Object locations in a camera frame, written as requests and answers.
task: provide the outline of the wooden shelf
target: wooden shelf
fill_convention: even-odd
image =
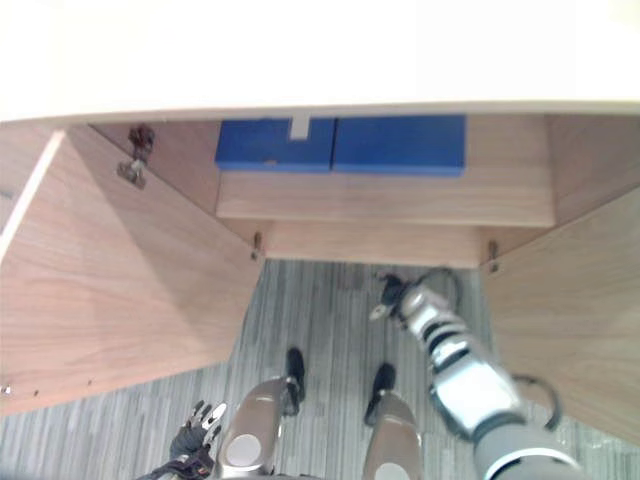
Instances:
[[[477,115],[459,178],[224,172],[220,218],[549,227],[547,132],[540,115]]]
[[[478,229],[466,226],[367,222],[273,222],[265,235],[267,258],[476,268]]]

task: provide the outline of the striped carpet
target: striped carpet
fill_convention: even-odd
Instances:
[[[307,362],[307,400],[286,419],[278,471],[357,479],[371,431],[362,416],[382,361],[398,370],[397,391],[423,437],[425,480],[475,479],[471,448],[447,434],[427,399],[424,354],[390,325],[367,321],[376,271],[415,277],[425,269],[268,261],[228,364],[214,365],[0,423],[3,480],[132,479],[166,460],[168,444],[197,399],[235,407],[261,380],[282,373],[290,345]],[[460,271],[462,315],[490,342],[477,271]],[[436,290],[448,290],[434,279]],[[533,409],[542,421],[544,412]],[[640,478],[640,449],[570,419],[557,437],[594,479]]]

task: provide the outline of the wood panel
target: wood panel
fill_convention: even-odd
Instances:
[[[560,224],[640,185],[640,116],[552,116],[549,142]]]
[[[481,256],[474,227],[287,221],[273,223],[265,239],[265,255],[458,268],[476,268]]]
[[[136,123],[95,125],[95,129],[128,154],[129,130]],[[149,170],[198,205],[215,212],[219,172],[214,159],[220,135],[219,121],[153,122],[156,133]]]
[[[554,224],[541,116],[471,116],[460,178],[224,172],[221,218]]]
[[[0,272],[3,413],[226,361],[251,248],[88,127],[70,130]]]
[[[498,350],[568,414],[640,444],[640,189],[518,248],[487,274]]]
[[[0,232],[52,132],[46,126],[0,125]]]

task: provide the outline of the cabinet door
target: cabinet door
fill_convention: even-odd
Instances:
[[[499,353],[550,380],[569,415],[640,444],[640,187],[499,258]]]
[[[68,130],[6,251],[4,414],[229,357],[262,259],[150,172],[119,178],[127,160]]]

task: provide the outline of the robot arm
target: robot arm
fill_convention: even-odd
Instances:
[[[474,444],[483,480],[585,480],[553,436],[527,421],[512,377],[471,334],[465,322],[425,282],[393,275],[371,319],[390,318],[429,355],[430,395],[447,428]]]

